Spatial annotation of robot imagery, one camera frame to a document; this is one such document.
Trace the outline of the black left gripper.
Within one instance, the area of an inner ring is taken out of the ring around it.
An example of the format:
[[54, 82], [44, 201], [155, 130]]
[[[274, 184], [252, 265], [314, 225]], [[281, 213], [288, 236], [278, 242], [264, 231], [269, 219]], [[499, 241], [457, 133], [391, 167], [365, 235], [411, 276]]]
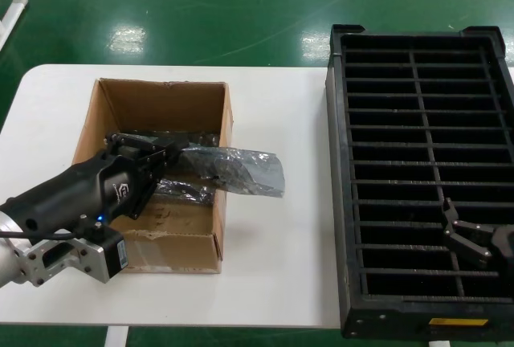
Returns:
[[4, 239], [80, 239], [96, 223], [120, 216], [138, 218], [166, 170], [190, 143], [158, 137], [152, 142], [125, 133], [108, 133], [101, 151], [58, 176], [8, 198], [1, 212], [18, 227]]

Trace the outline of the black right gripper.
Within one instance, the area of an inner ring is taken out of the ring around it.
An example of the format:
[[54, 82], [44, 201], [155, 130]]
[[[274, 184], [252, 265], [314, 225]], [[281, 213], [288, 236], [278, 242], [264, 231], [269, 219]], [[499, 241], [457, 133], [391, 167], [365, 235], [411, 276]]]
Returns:
[[504, 278], [513, 278], [513, 225], [495, 229], [463, 221], [450, 198], [444, 200], [443, 215], [447, 221], [443, 242], [450, 251], [475, 266], [487, 266], [492, 260]]

